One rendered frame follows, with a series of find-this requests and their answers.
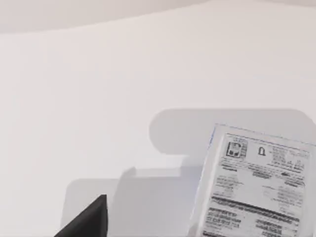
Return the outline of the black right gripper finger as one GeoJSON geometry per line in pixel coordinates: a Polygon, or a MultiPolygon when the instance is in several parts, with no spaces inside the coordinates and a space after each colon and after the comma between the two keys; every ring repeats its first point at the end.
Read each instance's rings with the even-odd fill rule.
{"type": "Polygon", "coordinates": [[[54,237],[108,237],[107,195],[96,198],[54,237]]]}

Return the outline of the white box with printed label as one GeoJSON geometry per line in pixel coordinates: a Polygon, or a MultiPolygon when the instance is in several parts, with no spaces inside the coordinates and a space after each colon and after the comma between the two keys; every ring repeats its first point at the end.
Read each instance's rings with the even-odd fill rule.
{"type": "Polygon", "coordinates": [[[316,237],[316,144],[215,125],[188,237],[316,237]]]}

